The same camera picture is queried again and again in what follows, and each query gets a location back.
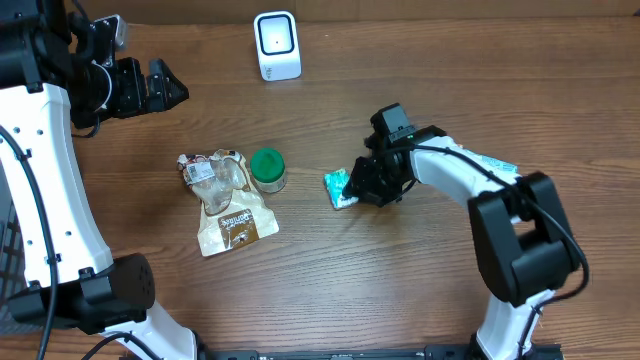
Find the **wooden table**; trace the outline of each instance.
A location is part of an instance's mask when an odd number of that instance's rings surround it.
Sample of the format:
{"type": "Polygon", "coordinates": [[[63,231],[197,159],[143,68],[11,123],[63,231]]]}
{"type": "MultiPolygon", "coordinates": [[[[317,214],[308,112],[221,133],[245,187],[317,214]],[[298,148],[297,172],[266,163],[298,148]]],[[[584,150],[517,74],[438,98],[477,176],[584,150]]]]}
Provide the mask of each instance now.
{"type": "MultiPolygon", "coordinates": [[[[260,351],[464,343],[489,295],[468,218],[416,186],[384,209],[337,212],[322,175],[366,154],[369,117],[401,102],[476,152],[543,170],[592,267],[587,291],[549,307],[535,339],[567,358],[640,351],[640,21],[637,18],[299,24],[303,76],[260,79],[250,25],[133,26],[130,51],[162,57],[191,99],[110,120],[78,140],[89,202],[115,256],[145,254],[159,302],[213,349],[260,351]],[[265,196],[280,232],[203,258],[181,153],[284,154],[289,183],[265,196]]],[[[571,277],[567,288],[579,280],[571,277]]],[[[35,354],[39,334],[0,341],[35,354]]],[[[96,342],[54,332],[49,359],[96,342]]],[[[97,359],[116,359],[119,345],[97,359]]]]}

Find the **teal wrapper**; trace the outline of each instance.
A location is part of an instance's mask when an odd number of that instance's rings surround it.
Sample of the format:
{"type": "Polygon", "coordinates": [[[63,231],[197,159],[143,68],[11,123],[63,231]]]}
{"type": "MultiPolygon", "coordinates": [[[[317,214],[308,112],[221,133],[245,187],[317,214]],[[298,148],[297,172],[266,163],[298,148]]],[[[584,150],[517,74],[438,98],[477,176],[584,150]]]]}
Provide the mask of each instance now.
{"type": "Polygon", "coordinates": [[[471,150],[467,150],[465,149],[465,151],[473,154],[473,155],[477,155],[480,156],[480,158],[482,159],[482,162],[489,165],[489,166],[493,166],[494,168],[498,169],[498,170],[502,170],[502,171],[506,171],[506,172],[510,172],[510,173],[518,173],[518,166],[508,163],[506,161],[502,161],[502,160],[498,160],[496,158],[492,158],[491,156],[487,156],[487,155],[482,155],[482,154],[476,154],[471,150]]]}
{"type": "Polygon", "coordinates": [[[324,185],[327,187],[331,204],[336,210],[344,209],[358,202],[357,197],[346,198],[342,195],[342,190],[348,182],[349,173],[345,169],[324,175],[324,185]]]}

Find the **plastic bag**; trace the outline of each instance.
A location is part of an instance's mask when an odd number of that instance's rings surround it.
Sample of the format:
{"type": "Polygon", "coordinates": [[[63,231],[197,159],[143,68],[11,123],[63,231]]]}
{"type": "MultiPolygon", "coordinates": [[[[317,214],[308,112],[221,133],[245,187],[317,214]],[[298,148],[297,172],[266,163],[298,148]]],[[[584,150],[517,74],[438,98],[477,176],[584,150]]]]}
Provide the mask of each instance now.
{"type": "Polygon", "coordinates": [[[202,201],[198,242],[203,256],[248,245],[278,232],[273,211],[249,180],[237,151],[180,155],[178,170],[202,201]]]}

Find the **jar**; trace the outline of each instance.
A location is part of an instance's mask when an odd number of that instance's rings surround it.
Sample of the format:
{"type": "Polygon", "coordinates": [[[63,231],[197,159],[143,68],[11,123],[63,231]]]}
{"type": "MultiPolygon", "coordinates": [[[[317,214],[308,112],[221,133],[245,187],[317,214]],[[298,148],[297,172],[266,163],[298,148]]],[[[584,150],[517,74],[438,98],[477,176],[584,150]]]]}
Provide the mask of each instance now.
{"type": "Polygon", "coordinates": [[[282,155],[271,148],[258,150],[251,158],[251,174],[256,187],[266,193],[275,193],[286,185],[287,170],[282,155]]]}

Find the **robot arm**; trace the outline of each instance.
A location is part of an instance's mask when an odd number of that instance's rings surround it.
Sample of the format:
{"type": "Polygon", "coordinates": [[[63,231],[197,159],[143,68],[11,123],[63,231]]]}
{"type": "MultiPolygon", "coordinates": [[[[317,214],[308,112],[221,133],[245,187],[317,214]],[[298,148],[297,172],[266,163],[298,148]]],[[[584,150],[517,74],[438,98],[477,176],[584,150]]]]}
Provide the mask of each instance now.
{"type": "MultiPolygon", "coordinates": [[[[193,360],[197,337],[155,301],[144,256],[113,259],[91,215],[71,140],[72,123],[81,129],[113,117],[165,111],[189,97],[162,60],[150,63],[146,84],[137,60],[116,60],[125,39],[126,23],[119,16],[91,23],[74,13],[67,17],[61,0],[5,1],[0,10],[0,125],[26,154],[55,250],[55,259],[49,259],[21,160],[8,141],[0,141],[29,285],[9,299],[9,310],[18,322],[45,323],[53,303],[53,263],[58,273],[54,328],[130,333],[162,357],[193,360]],[[73,54],[71,32],[78,38],[73,54]]],[[[133,342],[119,341],[149,359],[133,342]]]]}
{"type": "Polygon", "coordinates": [[[400,201],[406,192],[403,185],[417,181],[467,207],[478,269],[492,293],[485,321],[472,337],[469,351],[483,359],[515,359],[526,332],[523,353],[533,354],[531,336],[538,315],[528,328],[532,309],[554,295],[569,273],[578,269],[579,261],[557,229],[512,189],[488,179],[476,167],[527,194],[570,233],[550,178],[542,173],[521,177],[493,168],[434,126],[416,130],[399,104],[381,109],[371,123],[375,132],[365,145],[372,154],[356,160],[343,195],[381,207],[400,201]],[[476,167],[452,153],[463,155],[476,167]],[[513,225],[520,221],[535,221],[535,229],[516,235],[513,225]]]}

